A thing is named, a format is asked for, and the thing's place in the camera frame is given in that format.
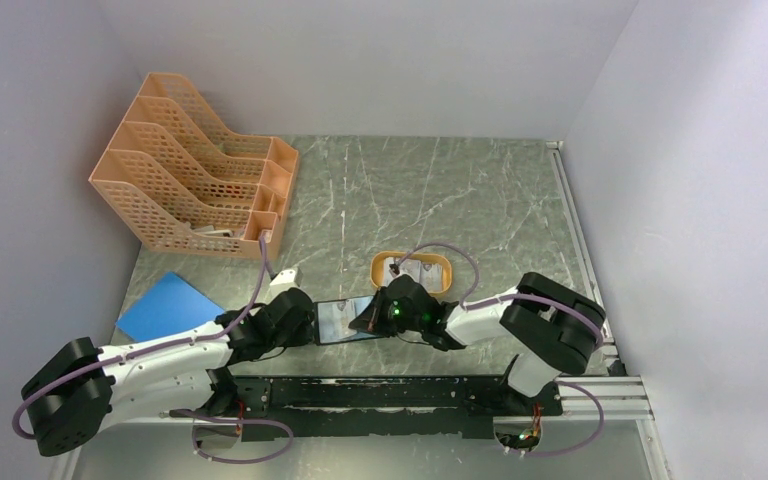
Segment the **black leather card holder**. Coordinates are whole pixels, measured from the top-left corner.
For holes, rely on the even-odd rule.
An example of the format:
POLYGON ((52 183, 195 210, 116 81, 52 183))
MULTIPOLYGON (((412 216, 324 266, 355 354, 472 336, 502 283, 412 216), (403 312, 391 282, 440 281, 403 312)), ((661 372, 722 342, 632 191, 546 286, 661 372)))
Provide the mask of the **black leather card holder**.
POLYGON ((380 338, 365 329, 349 326, 358 316, 371 313, 372 296, 317 302, 315 341, 318 345, 332 345, 380 338))

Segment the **orange oval tray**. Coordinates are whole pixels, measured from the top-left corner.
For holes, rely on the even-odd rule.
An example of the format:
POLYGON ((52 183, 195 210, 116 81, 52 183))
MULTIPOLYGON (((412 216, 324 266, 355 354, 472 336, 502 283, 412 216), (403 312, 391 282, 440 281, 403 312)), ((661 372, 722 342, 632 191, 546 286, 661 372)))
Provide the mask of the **orange oval tray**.
MULTIPOLYGON (((391 283, 396 275, 392 273, 390 266, 406 255, 400 251, 382 251, 375 255, 371 262, 370 279, 375 288, 385 287, 391 283)), ((439 254, 413 253, 406 259, 416 259, 420 262, 440 263, 444 267, 444 281, 446 289, 443 292, 429 292, 432 296, 441 297, 448 292, 453 283, 453 269, 450 261, 439 254)))

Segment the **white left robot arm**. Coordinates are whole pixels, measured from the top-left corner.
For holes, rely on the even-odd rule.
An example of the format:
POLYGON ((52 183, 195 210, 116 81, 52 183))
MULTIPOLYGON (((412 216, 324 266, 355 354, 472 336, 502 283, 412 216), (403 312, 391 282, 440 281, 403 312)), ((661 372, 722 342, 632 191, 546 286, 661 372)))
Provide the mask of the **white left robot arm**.
POLYGON ((310 343, 315 313, 313 300, 292 287, 155 340, 103 347, 72 340, 22 387, 14 431, 54 457, 137 417, 181 409, 224 415, 237 400, 229 367, 310 343))

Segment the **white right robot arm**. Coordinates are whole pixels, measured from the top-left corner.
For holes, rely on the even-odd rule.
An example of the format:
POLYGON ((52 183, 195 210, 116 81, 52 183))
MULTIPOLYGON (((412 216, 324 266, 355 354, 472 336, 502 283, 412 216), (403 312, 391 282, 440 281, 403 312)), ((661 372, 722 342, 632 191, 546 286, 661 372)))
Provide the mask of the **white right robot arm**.
POLYGON ((441 351, 511 337, 520 352, 506 369, 499 398, 510 413, 533 406, 559 375, 581 375, 602 347, 605 310, 595 301, 536 272, 511 289, 472 303, 443 302, 409 276, 378 289, 348 327, 379 337, 415 332, 441 351))

